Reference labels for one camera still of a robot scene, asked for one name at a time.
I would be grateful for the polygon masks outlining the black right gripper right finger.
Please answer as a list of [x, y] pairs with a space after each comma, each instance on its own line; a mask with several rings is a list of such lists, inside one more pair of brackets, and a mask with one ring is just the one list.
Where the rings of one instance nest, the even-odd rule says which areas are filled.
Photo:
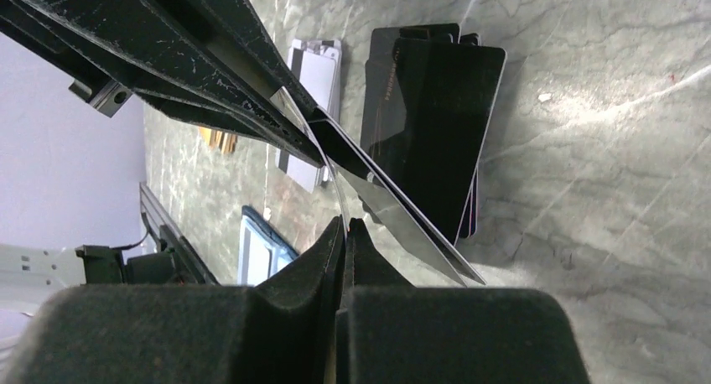
[[350, 221], [338, 383], [586, 383], [568, 316], [530, 288], [418, 288]]

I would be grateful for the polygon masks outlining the blue leather card holder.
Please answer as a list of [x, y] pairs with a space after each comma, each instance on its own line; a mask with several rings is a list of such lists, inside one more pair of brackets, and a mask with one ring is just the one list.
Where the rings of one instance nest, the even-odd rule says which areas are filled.
[[249, 205], [241, 208], [236, 283], [257, 286], [293, 262], [298, 253], [262, 215]]

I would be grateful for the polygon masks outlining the black VIP credit card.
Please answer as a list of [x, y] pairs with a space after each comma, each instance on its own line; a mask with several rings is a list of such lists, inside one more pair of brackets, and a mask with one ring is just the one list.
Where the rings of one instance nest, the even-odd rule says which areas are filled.
[[463, 286], [471, 281], [486, 284], [432, 221], [321, 107], [315, 108], [316, 119], [309, 122], [285, 87], [273, 93], [270, 102], [316, 149], [313, 158], [302, 154], [297, 158], [329, 171], [345, 213], [350, 212], [343, 190], [348, 184], [404, 252]]

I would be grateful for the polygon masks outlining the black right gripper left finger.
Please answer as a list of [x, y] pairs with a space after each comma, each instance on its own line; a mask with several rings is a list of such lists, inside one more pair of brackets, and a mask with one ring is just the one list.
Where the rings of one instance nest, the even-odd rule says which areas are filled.
[[255, 287], [86, 285], [45, 302], [4, 383], [321, 383], [334, 318], [335, 217]]

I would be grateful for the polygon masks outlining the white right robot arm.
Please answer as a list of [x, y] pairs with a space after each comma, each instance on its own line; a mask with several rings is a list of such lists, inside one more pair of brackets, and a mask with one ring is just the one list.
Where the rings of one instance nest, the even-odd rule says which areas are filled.
[[4, 383], [587, 383], [559, 303], [526, 288], [418, 288], [360, 219], [335, 217], [258, 285], [195, 252], [1, 252], [5, 306], [32, 319]]

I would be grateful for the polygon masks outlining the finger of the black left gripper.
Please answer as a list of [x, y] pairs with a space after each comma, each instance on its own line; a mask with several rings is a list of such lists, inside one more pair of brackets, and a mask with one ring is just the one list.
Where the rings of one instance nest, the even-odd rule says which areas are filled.
[[192, 1], [217, 32], [219, 59], [264, 98], [285, 89], [305, 117], [314, 115], [318, 105], [287, 67], [250, 0]]
[[1, 30], [74, 79], [102, 107], [137, 96], [176, 121], [316, 155], [299, 130], [213, 46], [192, 0], [1, 0]]

